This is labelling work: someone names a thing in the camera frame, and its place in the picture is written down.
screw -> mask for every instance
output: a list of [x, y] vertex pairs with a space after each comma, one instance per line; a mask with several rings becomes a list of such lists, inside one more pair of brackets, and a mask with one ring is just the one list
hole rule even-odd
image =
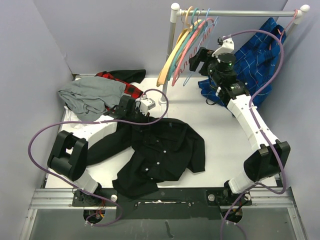
[[210, 202], [213, 202], [215, 200], [215, 195], [209, 194], [208, 199]]
[[244, 195], [244, 199], [245, 199], [246, 201], [250, 201], [250, 200], [251, 200], [250, 194], [246, 193], [246, 194]]
[[112, 202], [116, 202], [116, 201], [118, 200], [117, 195], [115, 195], [115, 194], [111, 195], [110, 200], [111, 200]]

metal rod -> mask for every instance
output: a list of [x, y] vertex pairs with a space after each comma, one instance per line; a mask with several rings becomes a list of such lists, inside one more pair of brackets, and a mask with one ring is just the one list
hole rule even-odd
[[[177, 12], [177, 17], [186, 15], [186, 10]], [[206, 10], [197, 10], [195, 16], [205, 16]], [[227, 11], [227, 10], [210, 10], [208, 16], [229, 16], [229, 17], [293, 17], [295, 11]]]
[[[176, 23], [170, 22], [170, 31], [169, 31], [169, 40], [168, 40], [168, 48], [166, 50], [166, 58], [167, 60], [172, 52], [172, 48], [174, 46], [174, 38], [175, 38], [175, 31], [176, 31]], [[168, 81], [165, 81], [162, 87], [162, 92], [167, 95], [167, 89], [168, 89]], [[160, 101], [162, 103], [166, 102], [166, 99], [164, 96], [161, 97]]]
[[[176, 31], [176, 23], [177, 23], [177, 12], [180, 9], [179, 4], [173, 3], [171, 5], [171, 16], [170, 16], [170, 30], [169, 30], [169, 40], [168, 40], [168, 47], [166, 50], [166, 58], [167, 60], [172, 52], [172, 48], [174, 46], [174, 38], [175, 38], [175, 31]], [[168, 81], [165, 81], [162, 87], [162, 92], [167, 95], [167, 89], [168, 89]], [[164, 96], [160, 98], [160, 103], [164, 104], [166, 103], [166, 99]]]

shirt sleeve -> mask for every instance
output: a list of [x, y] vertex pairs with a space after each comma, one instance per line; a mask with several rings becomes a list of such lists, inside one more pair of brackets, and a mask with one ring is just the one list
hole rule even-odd
[[105, 136], [88, 149], [86, 165], [98, 164], [129, 148], [131, 137], [131, 125], [123, 124], [116, 132]]
[[205, 171], [206, 165], [205, 140], [193, 129], [192, 131], [192, 156], [187, 168], [190, 169], [193, 173], [200, 173]]

white table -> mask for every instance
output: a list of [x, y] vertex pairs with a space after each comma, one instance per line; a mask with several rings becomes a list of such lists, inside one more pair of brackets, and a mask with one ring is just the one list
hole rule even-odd
[[[222, 187], [227, 180], [235, 177], [243, 168], [244, 161], [251, 155], [251, 146], [237, 119], [219, 105], [210, 106], [200, 94], [198, 81], [206, 78], [191, 78], [183, 87], [184, 78], [179, 79], [175, 87], [168, 87], [169, 98], [168, 118], [180, 119], [188, 123], [205, 141], [205, 172], [192, 173], [189, 169], [179, 181], [158, 183], [159, 188], [213, 188]], [[156, 88], [157, 79], [145, 78], [141, 84], [135, 83], [142, 91]], [[151, 116], [161, 116], [158, 92], [149, 92], [149, 98], [156, 102], [156, 107], [150, 111]], [[61, 128], [69, 132], [74, 129], [68, 124]], [[109, 159], [87, 169], [90, 175], [103, 188], [112, 188], [112, 180], [117, 179], [119, 170], [130, 160], [134, 150], [130, 147]], [[270, 187], [275, 187], [276, 180], [269, 177], [262, 181]], [[70, 188], [62, 180], [49, 175], [45, 188]]]

pile of clothes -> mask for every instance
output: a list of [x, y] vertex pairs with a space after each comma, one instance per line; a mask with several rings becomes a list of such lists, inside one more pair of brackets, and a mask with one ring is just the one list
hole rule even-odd
[[123, 95], [140, 97], [143, 92], [131, 83], [141, 83], [145, 76], [144, 69], [103, 71], [69, 82], [58, 94], [79, 120], [93, 122], [119, 104]]
[[[131, 83], [141, 83], [145, 75], [145, 70], [99, 72], [68, 83], [58, 94], [66, 103], [67, 115], [73, 118], [69, 120], [99, 122], [123, 95], [137, 99], [143, 94]], [[151, 116], [144, 119], [155, 120]], [[187, 123], [174, 118], [144, 126], [118, 122], [116, 132], [88, 149], [86, 164], [100, 163], [129, 147], [135, 152], [112, 181], [114, 189], [128, 197], [157, 191], [157, 183], [163, 181], [178, 181], [187, 168], [193, 173], [205, 171], [204, 139]]]

